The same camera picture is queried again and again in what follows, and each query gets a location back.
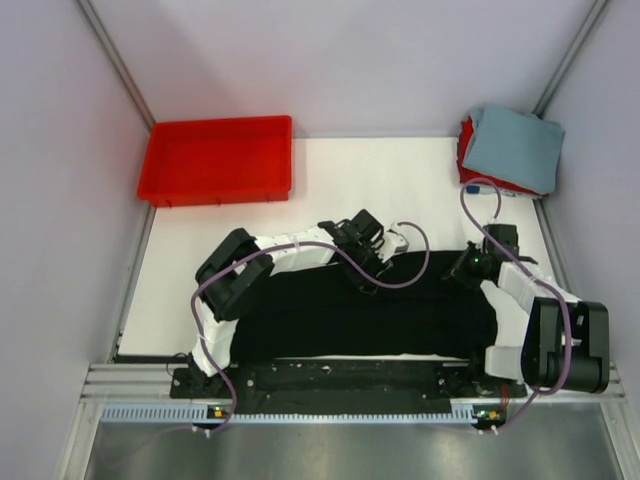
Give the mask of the black t-shirt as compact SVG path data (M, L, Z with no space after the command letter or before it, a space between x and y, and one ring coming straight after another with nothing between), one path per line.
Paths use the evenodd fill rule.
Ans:
M231 343L235 362L284 357L439 355L467 358L495 343L495 309L480 290L444 280L457 251L394 258L382 281L413 285L361 292L340 265L271 277Z

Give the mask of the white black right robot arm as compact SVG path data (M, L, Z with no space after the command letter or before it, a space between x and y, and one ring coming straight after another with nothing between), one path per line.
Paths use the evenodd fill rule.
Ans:
M599 394L609 384L609 312L563 290L535 260L519 254L517 227L490 224L481 244L471 241L443 276L470 290L493 282L528 315L520 346L490 346L467 370L469 388L487 396L504 379L539 392Z

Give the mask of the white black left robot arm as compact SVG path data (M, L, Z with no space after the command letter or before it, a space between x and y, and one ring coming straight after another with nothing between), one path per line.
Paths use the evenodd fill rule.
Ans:
M362 292L375 292L368 280L379 278L392 258L407 250L406 238L386 229L367 210L349 220L322 221L294 233L254 236L244 228L231 231L195 274L197 315L192 384L205 396L226 387L224 370L241 316L256 302L258 290L283 273L337 266Z

